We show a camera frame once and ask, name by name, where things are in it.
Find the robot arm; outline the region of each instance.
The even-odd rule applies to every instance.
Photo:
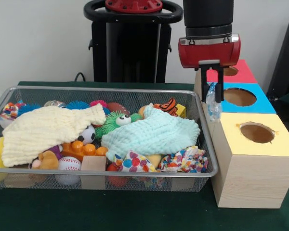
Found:
[[[207,70],[218,72],[216,102],[223,101],[223,68],[235,65],[240,37],[232,33],[234,0],[183,0],[186,37],[179,40],[184,68],[201,68],[202,100],[209,90]]]

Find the metal basket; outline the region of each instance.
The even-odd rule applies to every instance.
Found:
[[[174,97],[186,106],[186,116],[195,120],[201,129],[197,144],[206,150],[209,159],[204,173],[130,173],[98,171],[32,170],[24,168],[0,168],[0,188],[38,189],[96,189],[199,192],[209,177],[218,171],[218,164],[199,97],[192,91],[181,90],[130,90],[97,88],[57,88],[16,86],[7,89],[0,98],[0,113],[8,103],[23,100],[25,103],[44,105],[50,100],[69,103],[74,100],[91,102],[105,100],[126,106],[131,113],[144,105],[167,102]],[[61,184],[58,178],[74,184]]]

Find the soccer ball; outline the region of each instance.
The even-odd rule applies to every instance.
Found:
[[[80,133],[77,140],[81,141],[84,145],[87,145],[88,143],[92,143],[95,139],[95,129],[92,125],[87,126],[87,128]]]

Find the yellow washcloth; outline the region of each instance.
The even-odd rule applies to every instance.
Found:
[[[100,104],[83,110],[48,106],[27,112],[3,131],[3,163],[6,167],[31,163],[47,149],[75,141],[88,125],[105,121]]]

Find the black cable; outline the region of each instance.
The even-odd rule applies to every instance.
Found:
[[[81,73],[81,72],[79,72],[79,73],[76,75],[75,80],[74,80],[75,82],[77,82],[77,79],[78,79],[79,76],[82,76],[82,80],[83,80],[84,82],[86,82],[86,78],[85,78],[84,74]]]

